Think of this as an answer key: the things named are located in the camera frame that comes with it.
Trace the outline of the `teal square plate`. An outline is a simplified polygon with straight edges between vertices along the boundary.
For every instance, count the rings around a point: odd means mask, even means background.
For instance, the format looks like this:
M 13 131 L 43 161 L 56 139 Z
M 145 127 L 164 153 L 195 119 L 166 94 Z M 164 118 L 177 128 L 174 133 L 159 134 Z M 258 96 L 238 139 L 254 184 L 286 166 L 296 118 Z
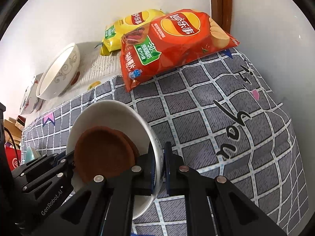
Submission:
M 42 155 L 33 147 L 27 147 L 26 151 L 23 153 L 25 164 L 39 158 L 42 158 Z

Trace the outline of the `brown clay bowl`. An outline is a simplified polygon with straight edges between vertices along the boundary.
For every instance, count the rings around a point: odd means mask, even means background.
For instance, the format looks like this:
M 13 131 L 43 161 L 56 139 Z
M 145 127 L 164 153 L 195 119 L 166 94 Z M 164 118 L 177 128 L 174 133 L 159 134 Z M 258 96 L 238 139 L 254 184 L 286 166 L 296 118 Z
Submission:
M 106 179 L 119 176 L 136 164 L 128 142 L 115 129 L 96 126 L 86 130 L 76 143 L 74 163 L 84 183 L 96 175 Z
M 134 158 L 138 158 L 139 157 L 139 151 L 138 151 L 136 145 L 134 144 L 134 142 L 132 142 L 132 140 L 130 140 L 130 138 L 127 135 L 125 135 L 125 133 L 123 133 L 122 131 L 116 130 L 116 133 L 128 142 L 130 148 L 133 151 Z

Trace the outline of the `white ceramic bowl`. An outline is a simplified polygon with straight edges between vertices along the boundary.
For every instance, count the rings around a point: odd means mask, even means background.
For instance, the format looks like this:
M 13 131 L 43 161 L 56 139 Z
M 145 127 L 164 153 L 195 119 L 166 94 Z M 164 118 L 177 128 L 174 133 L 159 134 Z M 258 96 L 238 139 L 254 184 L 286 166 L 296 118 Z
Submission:
M 148 197 L 136 196 L 133 218 L 149 209 L 162 186 L 163 151 L 149 124 L 131 107 L 103 100 L 88 106 L 75 120 L 66 153 L 74 153 L 71 184 L 77 192 L 96 175 L 106 179 L 136 165 L 136 159 L 153 148 L 154 186 Z

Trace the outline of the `red paper bag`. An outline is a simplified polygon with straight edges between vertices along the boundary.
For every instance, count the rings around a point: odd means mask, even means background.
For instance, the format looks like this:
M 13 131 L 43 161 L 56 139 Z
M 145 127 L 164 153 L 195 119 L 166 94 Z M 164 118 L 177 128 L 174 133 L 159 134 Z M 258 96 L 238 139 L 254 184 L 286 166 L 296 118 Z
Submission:
M 10 171 L 16 169 L 21 162 L 21 151 L 13 147 L 5 146 L 5 153 L 8 161 Z

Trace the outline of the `patterned gift box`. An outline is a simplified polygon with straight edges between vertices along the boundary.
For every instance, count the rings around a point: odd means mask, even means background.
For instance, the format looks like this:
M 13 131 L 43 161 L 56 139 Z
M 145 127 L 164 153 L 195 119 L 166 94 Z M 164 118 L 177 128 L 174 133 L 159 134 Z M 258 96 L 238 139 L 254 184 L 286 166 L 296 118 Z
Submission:
M 15 126 L 16 126 L 16 128 L 18 128 L 21 131 L 23 131 L 24 128 L 25 128 L 25 123 L 26 123 L 26 118 L 24 116 L 22 116 L 22 115 L 19 115 L 16 118 Z

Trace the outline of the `blue patterned white bowl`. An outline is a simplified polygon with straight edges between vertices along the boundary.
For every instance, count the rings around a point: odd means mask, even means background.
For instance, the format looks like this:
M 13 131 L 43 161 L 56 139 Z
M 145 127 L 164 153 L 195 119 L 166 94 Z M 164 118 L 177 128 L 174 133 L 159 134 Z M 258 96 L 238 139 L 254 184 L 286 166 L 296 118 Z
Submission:
M 20 114 L 27 115 L 34 111 L 38 111 L 43 103 L 43 100 L 38 98 L 36 95 L 36 90 L 43 74 L 38 74 L 34 76 L 26 88 L 21 105 Z

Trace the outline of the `grey checked tablecloth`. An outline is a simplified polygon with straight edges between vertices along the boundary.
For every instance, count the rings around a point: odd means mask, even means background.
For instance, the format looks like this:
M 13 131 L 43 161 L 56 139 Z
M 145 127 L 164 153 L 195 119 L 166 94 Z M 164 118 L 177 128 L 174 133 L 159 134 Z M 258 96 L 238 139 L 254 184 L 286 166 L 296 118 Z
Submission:
M 306 214 L 307 185 L 290 115 L 235 48 L 158 75 L 131 92 L 115 76 L 37 118 L 23 131 L 22 149 L 64 151 L 75 119 L 102 100 L 133 108 L 186 165 L 206 177 L 228 178 L 286 233 Z

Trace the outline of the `large white outer bowl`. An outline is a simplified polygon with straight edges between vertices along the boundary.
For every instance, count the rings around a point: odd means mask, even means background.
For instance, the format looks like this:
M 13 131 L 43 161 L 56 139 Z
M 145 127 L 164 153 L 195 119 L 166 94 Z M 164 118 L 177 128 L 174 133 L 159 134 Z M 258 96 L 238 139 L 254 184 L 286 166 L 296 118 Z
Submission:
M 59 96 L 76 75 L 80 59 L 78 46 L 75 43 L 67 45 L 42 74 L 36 89 L 36 96 L 43 100 Z

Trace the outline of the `yellow chips bag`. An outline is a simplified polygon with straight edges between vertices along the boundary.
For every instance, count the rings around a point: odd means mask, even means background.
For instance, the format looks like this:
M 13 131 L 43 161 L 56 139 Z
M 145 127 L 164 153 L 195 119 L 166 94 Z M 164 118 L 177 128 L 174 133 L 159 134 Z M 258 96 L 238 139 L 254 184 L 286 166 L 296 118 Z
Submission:
M 160 10 L 148 9 L 121 18 L 111 25 L 106 26 L 101 41 L 100 55 L 108 56 L 112 51 L 121 49 L 121 38 L 124 34 L 127 34 L 138 27 L 142 27 L 146 23 L 164 15 L 165 14 Z

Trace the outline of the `red chips bag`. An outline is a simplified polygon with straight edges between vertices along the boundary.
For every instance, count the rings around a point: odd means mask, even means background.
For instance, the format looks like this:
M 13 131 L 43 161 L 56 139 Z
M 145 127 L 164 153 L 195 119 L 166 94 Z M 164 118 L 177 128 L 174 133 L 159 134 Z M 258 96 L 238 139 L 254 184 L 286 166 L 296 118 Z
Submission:
M 182 9 L 121 38 L 121 70 L 129 92 L 155 75 L 239 45 L 207 13 Z

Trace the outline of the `brown wooden door frame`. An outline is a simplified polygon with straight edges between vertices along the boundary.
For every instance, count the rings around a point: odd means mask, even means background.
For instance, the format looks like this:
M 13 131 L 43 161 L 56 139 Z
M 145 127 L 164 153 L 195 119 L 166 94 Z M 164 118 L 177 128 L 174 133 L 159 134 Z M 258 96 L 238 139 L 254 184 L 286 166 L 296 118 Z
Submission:
M 211 18 L 226 32 L 230 33 L 233 0 L 211 0 Z

